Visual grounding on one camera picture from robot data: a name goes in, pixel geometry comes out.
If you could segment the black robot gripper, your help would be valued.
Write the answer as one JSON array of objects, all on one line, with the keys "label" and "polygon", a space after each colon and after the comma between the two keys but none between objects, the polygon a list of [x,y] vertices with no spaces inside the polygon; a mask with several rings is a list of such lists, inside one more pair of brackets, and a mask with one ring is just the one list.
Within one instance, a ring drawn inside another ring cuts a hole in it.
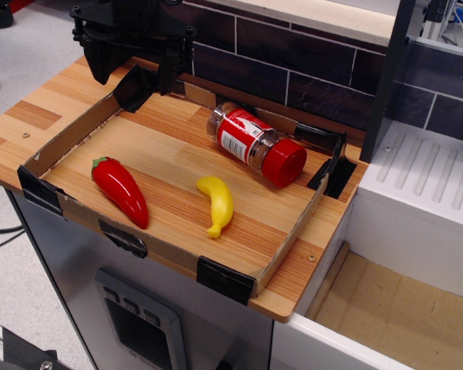
[{"label": "black robot gripper", "polygon": [[189,72],[194,58],[192,25],[169,15],[164,5],[180,1],[86,1],[74,5],[74,39],[84,49],[93,78],[105,85],[120,62],[113,48],[160,50],[160,94],[171,92],[177,77]]}]

